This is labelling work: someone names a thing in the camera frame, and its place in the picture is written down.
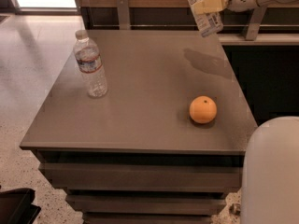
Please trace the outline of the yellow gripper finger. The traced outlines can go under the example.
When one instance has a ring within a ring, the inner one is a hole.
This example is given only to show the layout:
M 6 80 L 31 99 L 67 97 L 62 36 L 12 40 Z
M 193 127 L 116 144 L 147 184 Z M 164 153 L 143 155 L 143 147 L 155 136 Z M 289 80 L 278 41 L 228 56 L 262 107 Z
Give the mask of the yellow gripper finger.
M 231 0 L 200 0 L 193 6 L 197 15 L 215 13 L 225 10 Z

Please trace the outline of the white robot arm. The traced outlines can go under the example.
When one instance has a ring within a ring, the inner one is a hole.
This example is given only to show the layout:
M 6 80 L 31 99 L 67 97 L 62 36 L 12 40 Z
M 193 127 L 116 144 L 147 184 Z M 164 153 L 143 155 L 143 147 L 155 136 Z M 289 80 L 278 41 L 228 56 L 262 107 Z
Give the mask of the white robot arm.
M 266 7 L 299 0 L 193 0 L 196 15 L 252 10 L 254 40 Z M 299 118 L 270 119 L 252 134 L 243 165 L 240 224 L 299 224 Z

